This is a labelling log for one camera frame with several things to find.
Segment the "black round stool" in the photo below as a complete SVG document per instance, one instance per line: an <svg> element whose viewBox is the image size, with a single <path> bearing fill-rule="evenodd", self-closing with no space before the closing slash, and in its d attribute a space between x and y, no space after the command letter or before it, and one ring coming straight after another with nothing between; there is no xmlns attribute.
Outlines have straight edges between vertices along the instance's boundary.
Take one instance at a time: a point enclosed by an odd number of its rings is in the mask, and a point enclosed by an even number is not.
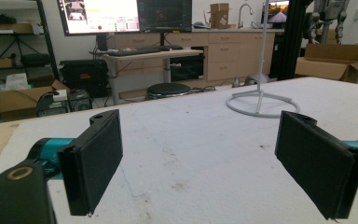
<svg viewBox="0 0 358 224"><path fill-rule="evenodd" d="M181 96L190 93L191 88L181 83L159 83L146 89L146 96L150 99Z"/></svg>

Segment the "silver faucet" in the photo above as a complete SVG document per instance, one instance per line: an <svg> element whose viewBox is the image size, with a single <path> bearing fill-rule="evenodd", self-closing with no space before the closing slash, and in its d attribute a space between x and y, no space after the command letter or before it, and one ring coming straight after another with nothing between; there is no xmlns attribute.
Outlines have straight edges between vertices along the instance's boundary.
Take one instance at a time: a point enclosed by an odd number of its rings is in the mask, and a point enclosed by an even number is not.
<svg viewBox="0 0 358 224"><path fill-rule="evenodd" d="M254 15L253 8L250 6L250 4L248 4L248 3L242 4L242 5L240 6L240 8L239 8L239 14L238 14L238 22L237 22L237 28L238 28L238 29L244 27L243 22L244 22L244 19L245 19L245 16L244 16L245 8L247 8L248 14L249 14L250 16Z"/></svg>

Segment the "grey electronic device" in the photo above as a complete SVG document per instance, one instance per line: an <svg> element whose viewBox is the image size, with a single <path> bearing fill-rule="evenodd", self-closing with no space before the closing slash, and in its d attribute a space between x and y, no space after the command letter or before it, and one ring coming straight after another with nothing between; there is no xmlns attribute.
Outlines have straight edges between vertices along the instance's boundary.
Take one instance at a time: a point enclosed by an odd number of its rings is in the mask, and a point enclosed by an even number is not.
<svg viewBox="0 0 358 224"><path fill-rule="evenodd" d="M58 91L44 93L37 101L36 115L38 117L45 117L67 113L67 103L61 99L61 96Z"/></svg>

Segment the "black aluminium frame post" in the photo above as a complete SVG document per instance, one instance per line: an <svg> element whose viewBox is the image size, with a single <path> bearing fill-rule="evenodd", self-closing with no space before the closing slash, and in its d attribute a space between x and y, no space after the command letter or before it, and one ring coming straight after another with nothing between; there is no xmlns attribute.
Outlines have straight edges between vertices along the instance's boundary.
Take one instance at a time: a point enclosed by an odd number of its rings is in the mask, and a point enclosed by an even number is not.
<svg viewBox="0 0 358 224"><path fill-rule="evenodd" d="M295 76L306 10L312 2L313 0L289 0L282 43L281 65L278 72L279 80L286 80Z"/></svg>

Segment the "black metal shelf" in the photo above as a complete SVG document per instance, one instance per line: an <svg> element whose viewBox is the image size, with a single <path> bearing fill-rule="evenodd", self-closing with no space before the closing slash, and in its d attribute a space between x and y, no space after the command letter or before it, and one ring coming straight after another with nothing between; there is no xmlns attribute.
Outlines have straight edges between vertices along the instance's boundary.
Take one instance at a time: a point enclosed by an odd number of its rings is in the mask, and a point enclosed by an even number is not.
<svg viewBox="0 0 358 224"><path fill-rule="evenodd" d="M59 77L42 0L0 0L0 83L14 73Z"/></svg>

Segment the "white round-base stand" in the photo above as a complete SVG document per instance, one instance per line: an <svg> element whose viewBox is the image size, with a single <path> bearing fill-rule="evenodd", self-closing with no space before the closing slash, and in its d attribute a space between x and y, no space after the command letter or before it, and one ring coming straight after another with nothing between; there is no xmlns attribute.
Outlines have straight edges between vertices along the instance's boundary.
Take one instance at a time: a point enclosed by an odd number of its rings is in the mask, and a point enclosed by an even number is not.
<svg viewBox="0 0 358 224"><path fill-rule="evenodd" d="M279 119L281 117L280 114L273 115L273 114L262 114L260 112L261 105L264 98L274 99L281 102L284 102L286 104L289 104L295 108L295 112L298 113L300 111L300 106L295 103L291 98L283 97L280 95L270 94L266 93L261 89L262 84L262 77L264 76L263 73L263 67L265 63L265 48L266 48L266 42L267 42L267 21L268 21L268 12L269 12L269 0L266 0L264 8L264 22L263 22L263 28L262 28L262 43L261 43L261 52L260 52L260 59L259 59L259 68L258 68L258 74L256 75L256 89L253 91L244 91L244 92L238 92L233 93L227 100L226 100L226 106L243 115L247 116L253 116L257 118L266 118L266 119ZM231 104L231 101L237 98L241 97L257 97L257 104L255 107L255 112L245 111L241 110L239 108L236 108L234 105Z"/></svg>

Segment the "small wall screen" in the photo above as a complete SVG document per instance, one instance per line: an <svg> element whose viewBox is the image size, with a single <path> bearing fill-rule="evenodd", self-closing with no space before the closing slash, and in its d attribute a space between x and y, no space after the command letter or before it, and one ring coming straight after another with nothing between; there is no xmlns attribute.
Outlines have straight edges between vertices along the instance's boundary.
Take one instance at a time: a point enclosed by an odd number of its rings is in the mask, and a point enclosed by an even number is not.
<svg viewBox="0 0 358 224"><path fill-rule="evenodd" d="M285 23L287 20L287 10L289 2L287 0L272 0L263 3L262 18L267 19L267 23L278 24Z"/></svg>

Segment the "black keyboard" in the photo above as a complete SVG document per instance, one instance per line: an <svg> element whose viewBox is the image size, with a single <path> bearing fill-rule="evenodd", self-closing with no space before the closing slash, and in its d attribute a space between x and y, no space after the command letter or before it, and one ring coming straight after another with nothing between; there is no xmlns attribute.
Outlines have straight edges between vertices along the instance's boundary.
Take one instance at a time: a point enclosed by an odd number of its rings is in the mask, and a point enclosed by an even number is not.
<svg viewBox="0 0 358 224"><path fill-rule="evenodd" d="M179 50L179 49L183 49L183 47L178 45L152 46L152 47L142 47L137 49L126 48L126 49L109 50L107 51L107 54L109 56L123 57L123 56L155 53L155 52L162 52L162 51Z"/></svg>

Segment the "large open cardboard box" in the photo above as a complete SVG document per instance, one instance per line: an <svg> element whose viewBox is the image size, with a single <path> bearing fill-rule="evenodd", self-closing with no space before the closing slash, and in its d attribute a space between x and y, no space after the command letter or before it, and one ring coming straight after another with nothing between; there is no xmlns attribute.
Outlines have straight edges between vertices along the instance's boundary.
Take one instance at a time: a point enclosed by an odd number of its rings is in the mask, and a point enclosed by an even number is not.
<svg viewBox="0 0 358 224"><path fill-rule="evenodd" d="M296 61L297 77L358 82L358 45L308 44Z"/></svg>

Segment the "wooden drawer cabinet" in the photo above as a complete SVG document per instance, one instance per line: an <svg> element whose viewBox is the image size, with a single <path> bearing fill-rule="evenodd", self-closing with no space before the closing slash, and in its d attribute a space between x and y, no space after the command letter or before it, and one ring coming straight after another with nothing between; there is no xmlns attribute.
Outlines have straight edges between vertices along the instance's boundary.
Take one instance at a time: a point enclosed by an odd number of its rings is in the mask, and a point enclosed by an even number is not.
<svg viewBox="0 0 358 224"><path fill-rule="evenodd" d="M267 32L263 73L270 70L275 33ZM171 58L172 81L228 81L258 74L262 31L256 29L195 30L164 36L164 44L202 50L195 56ZM161 59L118 62L117 76L149 75L163 70Z"/></svg>

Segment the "dark computer monitor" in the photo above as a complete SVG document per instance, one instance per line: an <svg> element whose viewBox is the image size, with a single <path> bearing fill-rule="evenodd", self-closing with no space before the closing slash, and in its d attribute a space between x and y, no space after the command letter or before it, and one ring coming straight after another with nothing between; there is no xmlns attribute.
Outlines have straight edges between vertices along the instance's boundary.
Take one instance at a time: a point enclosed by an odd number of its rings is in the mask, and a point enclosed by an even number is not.
<svg viewBox="0 0 358 224"><path fill-rule="evenodd" d="M137 7L142 32L192 32L192 0L137 0Z"/></svg>

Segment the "black equipment case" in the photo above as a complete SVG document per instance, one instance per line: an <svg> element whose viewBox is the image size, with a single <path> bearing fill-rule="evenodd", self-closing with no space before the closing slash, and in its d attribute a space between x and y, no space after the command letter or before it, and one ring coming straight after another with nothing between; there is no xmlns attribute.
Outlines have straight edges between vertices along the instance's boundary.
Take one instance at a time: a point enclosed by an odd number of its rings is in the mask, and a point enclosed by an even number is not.
<svg viewBox="0 0 358 224"><path fill-rule="evenodd" d="M108 68L105 60L68 60L60 62L63 83L85 90L91 98L107 95Z"/></svg>

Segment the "upright cardboard box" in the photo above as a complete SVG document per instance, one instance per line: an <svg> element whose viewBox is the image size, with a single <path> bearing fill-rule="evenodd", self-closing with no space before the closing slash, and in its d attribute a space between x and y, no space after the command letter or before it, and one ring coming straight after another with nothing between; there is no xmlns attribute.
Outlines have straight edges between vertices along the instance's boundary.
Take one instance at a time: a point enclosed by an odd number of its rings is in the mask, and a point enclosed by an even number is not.
<svg viewBox="0 0 358 224"><path fill-rule="evenodd" d="M211 27L213 29L228 28L229 3L210 4Z"/></svg>

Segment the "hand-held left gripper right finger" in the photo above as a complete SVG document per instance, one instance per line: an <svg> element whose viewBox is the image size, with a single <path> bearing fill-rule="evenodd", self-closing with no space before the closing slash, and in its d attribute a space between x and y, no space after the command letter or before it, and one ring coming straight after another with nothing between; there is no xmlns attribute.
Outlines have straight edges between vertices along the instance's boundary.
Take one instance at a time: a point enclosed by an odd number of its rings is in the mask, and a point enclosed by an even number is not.
<svg viewBox="0 0 358 224"><path fill-rule="evenodd" d="M275 155L324 218L349 216L358 189L358 141L341 141L316 119L283 111Z"/></svg>

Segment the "bright computer monitor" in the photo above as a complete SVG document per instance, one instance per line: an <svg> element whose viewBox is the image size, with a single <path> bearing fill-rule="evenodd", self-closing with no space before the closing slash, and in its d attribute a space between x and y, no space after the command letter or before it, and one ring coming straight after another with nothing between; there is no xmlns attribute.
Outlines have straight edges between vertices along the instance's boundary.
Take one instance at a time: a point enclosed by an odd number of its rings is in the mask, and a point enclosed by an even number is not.
<svg viewBox="0 0 358 224"><path fill-rule="evenodd" d="M64 34L138 32L137 0L57 0Z"/></svg>

